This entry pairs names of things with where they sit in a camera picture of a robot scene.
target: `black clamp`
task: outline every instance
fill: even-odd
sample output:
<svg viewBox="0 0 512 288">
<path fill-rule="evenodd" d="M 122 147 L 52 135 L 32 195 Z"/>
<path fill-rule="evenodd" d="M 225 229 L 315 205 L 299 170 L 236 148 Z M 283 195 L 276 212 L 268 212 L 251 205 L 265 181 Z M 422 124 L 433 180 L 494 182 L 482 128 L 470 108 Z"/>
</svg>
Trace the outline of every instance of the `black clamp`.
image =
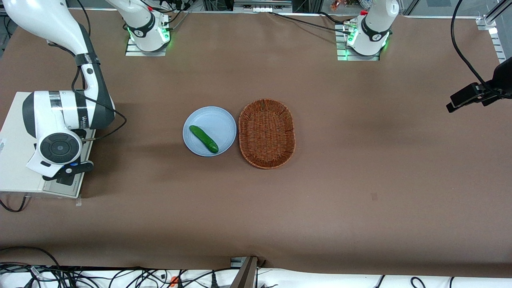
<svg viewBox="0 0 512 288">
<path fill-rule="evenodd" d="M 72 163 L 64 165 L 62 168 L 59 169 L 59 171 L 57 171 L 57 173 L 55 173 L 55 175 L 53 177 L 43 176 L 42 178 L 44 181 L 62 179 L 64 181 L 61 181 L 61 182 L 57 181 L 58 183 L 61 183 L 61 184 L 66 184 L 66 182 L 69 183 L 69 181 L 72 183 L 76 174 L 89 172 L 89 171 L 92 171 L 93 169 L 94 169 L 94 164 L 92 162 L 85 161 L 85 162 L 80 163 L 80 158 L 79 158 L 77 161 L 74 161 Z"/>
<path fill-rule="evenodd" d="M 446 108 L 448 109 L 448 112 L 452 113 L 457 109 L 472 103 L 482 103 L 482 105 L 488 106 L 500 99 L 510 99 L 511 97 L 512 96 L 510 94 L 504 93 L 501 89 L 489 91 L 482 85 L 478 85 L 478 83 L 475 82 L 450 96 L 451 102 L 446 105 Z"/>
<path fill-rule="evenodd" d="M 94 53 L 94 52 L 76 55 L 75 63 L 76 63 L 76 66 L 78 66 L 78 67 L 85 65 L 85 64 L 94 64 L 94 63 L 100 64 L 98 55 L 96 55 L 96 53 Z"/>
<path fill-rule="evenodd" d="M 370 38 L 371 42 L 377 42 L 380 41 L 388 32 L 389 28 L 386 31 L 377 32 L 375 30 L 372 30 L 370 27 L 368 27 L 368 24 L 366 24 L 366 17 L 364 17 L 361 21 L 361 28 L 363 32 L 368 35 L 368 38 Z"/>
<path fill-rule="evenodd" d="M 488 106 L 500 99 L 512 99 L 512 58 L 505 60 L 494 69 L 493 78 L 483 84 L 471 83 L 450 96 L 446 105 L 448 112 L 472 103 Z"/>
<path fill-rule="evenodd" d="M 150 21 L 142 26 L 142 27 L 138 27 L 138 28 L 135 28 L 135 27 L 132 27 L 130 25 L 126 25 L 128 27 L 128 29 L 132 32 L 132 34 L 134 34 L 135 36 L 139 37 L 139 38 L 144 38 L 146 37 L 146 34 L 151 30 L 153 29 L 153 27 L 155 26 L 155 22 L 156 22 L 156 18 L 155 18 L 155 15 L 153 13 L 150 13 L 151 14 L 151 19 Z"/>
</svg>

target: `white platform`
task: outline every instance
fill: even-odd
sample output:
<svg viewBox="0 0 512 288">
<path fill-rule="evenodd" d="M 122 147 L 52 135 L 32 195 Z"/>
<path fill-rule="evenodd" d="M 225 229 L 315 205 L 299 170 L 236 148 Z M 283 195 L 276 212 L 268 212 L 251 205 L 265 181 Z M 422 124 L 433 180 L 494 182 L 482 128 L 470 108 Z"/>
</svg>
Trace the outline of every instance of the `white platform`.
<svg viewBox="0 0 512 288">
<path fill-rule="evenodd" d="M 226 270 L 217 272 L 217 282 L 220 287 L 229 286 L 238 270 Z M 86 276 L 106 277 L 111 278 L 119 271 L 87 271 L 82 273 Z M 161 279 L 167 273 L 167 283 L 170 282 L 173 276 L 177 276 L 178 270 L 161 270 L 154 275 Z M 182 280 L 191 280 L 211 270 L 189 270 L 182 275 Z M 140 270 L 129 273 L 128 275 L 116 278 L 113 281 L 112 288 L 124 288 L 132 280 L 134 280 L 141 273 Z M 283 269 L 260 269 L 258 271 L 258 288 L 263 285 L 266 287 L 278 284 L 276 288 L 374 288 L 379 281 L 380 275 L 348 275 L 348 274 L 315 274 L 295 272 Z M 50 273 L 41 274 L 44 278 L 54 279 Z M 448 288 L 449 277 L 435 277 L 435 276 L 420 276 L 417 275 L 427 288 Z M 7 273 L 0 275 L 0 287 L 23 287 L 30 280 L 29 273 Z M 380 288 L 412 288 L 411 276 L 395 276 L 387 275 Z M 110 280 L 108 279 L 94 279 L 100 288 L 107 288 Z M 210 287 L 211 275 L 205 276 L 198 280 L 201 284 Z M 79 288 L 88 287 L 83 283 L 77 283 Z M 156 287 L 153 280 L 143 281 L 140 287 L 149 288 Z M 195 282 L 187 286 L 188 288 L 201 288 Z M 512 287 L 512 279 L 510 278 L 467 278 L 455 277 L 452 288 L 510 288 Z M 57 288 L 57 282 L 42 282 L 41 288 Z"/>
<path fill-rule="evenodd" d="M 83 173 L 76 174 L 71 186 L 57 180 L 44 181 L 42 176 L 26 167 L 35 151 L 36 139 L 27 133 L 23 122 L 23 101 L 30 93 L 17 92 L 4 126 L 0 131 L 0 193 L 9 192 L 27 197 L 77 198 Z M 87 138 L 95 130 L 86 130 Z M 81 159 L 89 158 L 92 141 L 83 145 Z"/>
</svg>

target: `black strap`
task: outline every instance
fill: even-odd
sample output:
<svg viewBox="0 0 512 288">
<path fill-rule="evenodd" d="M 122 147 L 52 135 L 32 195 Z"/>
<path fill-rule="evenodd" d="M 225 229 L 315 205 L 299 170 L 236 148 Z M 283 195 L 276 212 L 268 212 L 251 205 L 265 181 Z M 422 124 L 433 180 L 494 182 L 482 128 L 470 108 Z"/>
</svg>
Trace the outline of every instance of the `black strap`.
<svg viewBox="0 0 512 288">
<path fill-rule="evenodd" d="M 150 21 L 146 25 L 144 25 L 142 27 L 135 28 L 135 27 L 132 27 L 132 26 L 128 25 L 128 23 L 126 23 L 126 25 L 128 26 L 128 29 L 132 32 L 132 34 L 134 34 L 135 36 L 137 36 L 139 38 L 146 37 L 146 34 L 151 29 L 153 29 L 153 27 L 155 26 L 155 15 L 153 13 L 150 13 L 150 14 L 151 14 Z"/>
<path fill-rule="evenodd" d="M 78 67 L 80 67 L 84 64 L 93 64 L 93 63 L 100 64 L 98 55 L 96 55 L 96 53 L 94 53 L 94 52 L 76 55 L 75 63 L 76 63 L 76 66 L 78 66 Z"/>
<path fill-rule="evenodd" d="M 372 30 L 368 25 L 366 24 L 366 17 L 364 17 L 361 21 L 361 28 L 363 32 L 368 35 L 371 42 L 377 42 L 380 41 L 388 32 L 389 28 L 386 31 L 377 32 L 375 30 Z"/>
</svg>

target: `label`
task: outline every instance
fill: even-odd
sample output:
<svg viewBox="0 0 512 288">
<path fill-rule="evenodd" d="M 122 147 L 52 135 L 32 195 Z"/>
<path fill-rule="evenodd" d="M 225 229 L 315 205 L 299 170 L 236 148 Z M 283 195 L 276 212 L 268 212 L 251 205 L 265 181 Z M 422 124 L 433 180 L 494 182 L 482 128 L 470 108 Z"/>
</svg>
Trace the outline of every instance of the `label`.
<svg viewBox="0 0 512 288">
<path fill-rule="evenodd" d="M 32 271 L 32 274 L 39 278 L 40 273 L 34 266 L 30 267 L 30 271 Z"/>
<path fill-rule="evenodd" d="M 0 138 L 0 155 L 2 154 L 2 151 L 4 150 L 6 142 L 7 142 L 7 139 L 1 139 Z"/>
</svg>

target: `white box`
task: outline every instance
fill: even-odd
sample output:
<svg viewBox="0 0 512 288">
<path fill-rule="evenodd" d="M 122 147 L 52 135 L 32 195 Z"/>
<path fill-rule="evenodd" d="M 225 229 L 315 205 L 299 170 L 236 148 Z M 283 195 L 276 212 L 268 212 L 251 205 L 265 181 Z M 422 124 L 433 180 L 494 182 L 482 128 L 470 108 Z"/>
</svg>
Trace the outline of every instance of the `white box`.
<svg viewBox="0 0 512 288">
<path fill-rule="evenodd" d="M 18 193 L 27 197 L 78 198 L 83 173 L 76 174 L 73 183 L 45 181 L 41 174 L 26 167 L 35 151 L 36 139 L 25 129 L 23 101 L 30 93 L 17 92 L 4 126 L 0 131 L 0 193 Z M 86 129 L 87 138 L 94 137 L 95 130 Z M 81 161 L 89 159 L 92 141 L 83 145 Z"/>
</svg>

